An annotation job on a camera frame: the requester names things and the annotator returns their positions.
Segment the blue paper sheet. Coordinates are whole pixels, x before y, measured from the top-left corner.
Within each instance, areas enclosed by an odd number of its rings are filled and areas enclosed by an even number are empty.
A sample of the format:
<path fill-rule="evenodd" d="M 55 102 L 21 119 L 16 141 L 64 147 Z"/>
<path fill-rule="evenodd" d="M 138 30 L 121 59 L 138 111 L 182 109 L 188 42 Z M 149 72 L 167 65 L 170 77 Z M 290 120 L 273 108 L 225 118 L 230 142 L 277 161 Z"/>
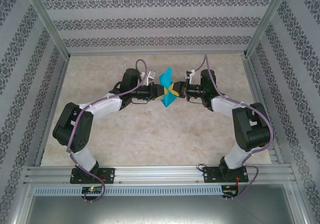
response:
<path fill-rule="evenodd" d="M 169 87 L 171 86 L 172 82 L 172 69 L 167 68 L 167 70 L 159 76 L 159 83 L 160 85 L 166 87 L 168 89 L 167 92 L 170 92 Z M 161 100 L 164 106 L 167 108 L 177 97 L 172 94 L 170 100 Z"/>

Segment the aluminium back rail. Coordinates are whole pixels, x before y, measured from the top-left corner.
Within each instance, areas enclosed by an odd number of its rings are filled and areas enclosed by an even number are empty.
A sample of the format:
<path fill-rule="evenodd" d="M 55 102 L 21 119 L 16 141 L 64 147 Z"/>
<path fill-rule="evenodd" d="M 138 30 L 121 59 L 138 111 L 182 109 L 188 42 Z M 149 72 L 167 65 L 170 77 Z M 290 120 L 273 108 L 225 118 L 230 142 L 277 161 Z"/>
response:
<path fill-rule="evenodd" d="M 191 54 L 240 54 L 242 56 L 246 55 L 246 51 L 236 51 L 236 50 L 217 50 L 217 51 L 122 51 L 122 52 L 79 52 L 70 53 L 71 57 L 82 57 L 82 56 L 129 56 L 129 55 L 191 55 Z"/>

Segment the aluminium side rail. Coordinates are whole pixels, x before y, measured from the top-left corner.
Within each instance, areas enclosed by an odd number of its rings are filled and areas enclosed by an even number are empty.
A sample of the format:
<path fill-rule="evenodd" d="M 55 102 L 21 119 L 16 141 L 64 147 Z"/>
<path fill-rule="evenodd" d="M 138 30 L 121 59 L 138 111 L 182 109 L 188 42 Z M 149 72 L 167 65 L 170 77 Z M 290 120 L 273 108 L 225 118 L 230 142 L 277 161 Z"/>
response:
<path fill-rule="evenodd" d="M 66 75 L 66 70 L 68 68 L 69 58 L 63 61 L 61 66 L 57 69 L 57 74 L 54 74 L 53 79 L 50 83 L 48 89 L 48 100 L 45 100 L 44 106 L 41 110 L 41 116 L 44 117 L 43 121 L 41 122 L 41 133 L 39 133 L 37 142 L 36 142 L 36 151 L 35 156 L 32 159 L 30 166 L 40 166 L 42 157 L 44 154 L 44 150 L 46 148 L 46 144 L 48 138 L 51 136 L 51 127 L 52 122 L 54 120 L 56 107 L 59 101 L 59 96 L 61 93 L 61 88 L 64 82 L 64 78 Z"/>
<path fill-rule="evenodd" d="M 274 137 L 273 143 L 268 148 L 269 155 L 271 157 L 271 161 L 272 161 L 272 163 L 284 164 L 284 160 L 283 160 L 283 157 L 282 157 L 282 154 L 281 154 L 278 142 L 277 142 L 276 132 L 274 131 L 274 128 L 273 128 L 273 125 L 272 125 L 273 124 L 272 123 L 272 119 L 271 119 L 271 117 L 269 115 L 268 108 L 266 106 L 266 102 L 265 102 L 265 99 L 264 99 L 264 95 L 263 95 L 263 92 L 261 90 L 261 86 L 260 86 L 260 83 L 259 83 L 258 78 L 256 76 L 256 73 L 255 73 L 254 67 L 252 65 L 252 62 L 244 54 L 241 54 L 241 59 L 242 59 L 243 67 L 244 67 L 245 74 L 246 74 L 246 77 L 247 77 L 247 80 L 248 80 L 248 83 L 249 83 L 249 88 L 250 88 L 253 100 L 255 102 L 262 103 L 263 106 L 265 107 L 267 118 L 268 118 L 268 120 L 269 120 L 269 122 L 271 124 L 271 128 L 272 128 L 272 131 L 274 133 L 273 134 L 274 135 L 273 136 Z"/>

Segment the aluminium mounting rail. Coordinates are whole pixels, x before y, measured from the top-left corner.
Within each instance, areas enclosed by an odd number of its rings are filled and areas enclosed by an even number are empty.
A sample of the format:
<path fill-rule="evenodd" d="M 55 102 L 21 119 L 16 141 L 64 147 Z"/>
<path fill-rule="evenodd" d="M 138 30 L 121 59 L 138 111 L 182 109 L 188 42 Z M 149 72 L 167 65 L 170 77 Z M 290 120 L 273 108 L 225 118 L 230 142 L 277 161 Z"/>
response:
<path fill-rule="evenodd" d="M 189 166 L 115 166 L 114 185 L 187 185 L 203 184 L 204 175 L 195 165 Z M 289 164 L 261 164 L 255 184 L 296 182 Z M 71 166 L 29 167 L 23 184 L 70 185 Z"/>

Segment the aluminium frame post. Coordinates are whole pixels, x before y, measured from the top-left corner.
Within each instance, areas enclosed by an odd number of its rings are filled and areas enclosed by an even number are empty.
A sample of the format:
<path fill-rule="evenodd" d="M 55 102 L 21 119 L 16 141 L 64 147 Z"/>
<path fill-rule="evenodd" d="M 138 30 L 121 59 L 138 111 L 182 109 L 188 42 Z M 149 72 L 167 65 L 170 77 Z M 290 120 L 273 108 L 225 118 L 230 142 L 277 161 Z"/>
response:
<path fill-rule="evenodd" d="M 272 20 L 274 14 L 277 11 L 277 8 L 279 7 L 280 3 L 282 2 L 282 0 L 271 0 L 270 4 L 266 10 L 266 12 L 264 13 L 260 23 L 258 24 L 258 27 L 256 29 L 256 31 L 254 32 L 248 47 L 246 48 L 244 55 L 246 58 L 250 57 L 254 50 L 256 49 L 256 46 L 258 45 L 260 39 L 262 38 L 265 30 L 267 29 L 270 21 Z"/>
<path fill-rule="evenodd" d="M 50 34 L 51 38 L 53 39 L 56 47 L 58 48 L 59 52 L 62 54 L 65 60 L 70 59 L 70 53 L 67 50 L 60 34 L 57 31 L 57 28 L 49 16 L 42 0 L 29 0 L 32 4 L 33 8 L 37 12 L 39 18 L 41 19 L 44 27 L 47 29 L 48 33 Z"/>

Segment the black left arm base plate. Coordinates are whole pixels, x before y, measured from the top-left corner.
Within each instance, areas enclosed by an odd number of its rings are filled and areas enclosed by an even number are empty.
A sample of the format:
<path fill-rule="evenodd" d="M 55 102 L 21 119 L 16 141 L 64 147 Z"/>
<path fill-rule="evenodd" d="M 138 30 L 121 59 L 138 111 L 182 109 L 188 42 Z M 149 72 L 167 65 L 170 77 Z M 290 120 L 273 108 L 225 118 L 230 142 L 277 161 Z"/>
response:
<path fill-rule="evenodd" d="M 115 169 L 114 168 L 102 168 L 98 167 L 93 171 L 93 174 L 101 179 L 105 184 L 113 184 L 114 183 L 114 176 L 115 176 Z M 71 184 L 98 184 L 100 183 L 99 180 L 92 177 L 91 175 L 85 173 L 78 167 L 75 167 L 71 171 L 70 177 Z"/>

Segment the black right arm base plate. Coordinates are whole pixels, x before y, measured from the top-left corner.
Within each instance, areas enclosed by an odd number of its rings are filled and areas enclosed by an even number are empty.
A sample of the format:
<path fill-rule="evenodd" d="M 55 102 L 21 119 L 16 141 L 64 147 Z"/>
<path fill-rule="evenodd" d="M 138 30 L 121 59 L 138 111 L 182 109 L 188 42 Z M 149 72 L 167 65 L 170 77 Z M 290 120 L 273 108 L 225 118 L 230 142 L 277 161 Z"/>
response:
<path fill-rule="evenodd" d="M 218 166 L 204 167 L 203 176 L 205 183 L 227 183 L 236 182 L 236 178 L 240 183 L 249 181 L 247 169 L 242 166 L 237 169 L 220 170 Z"/>

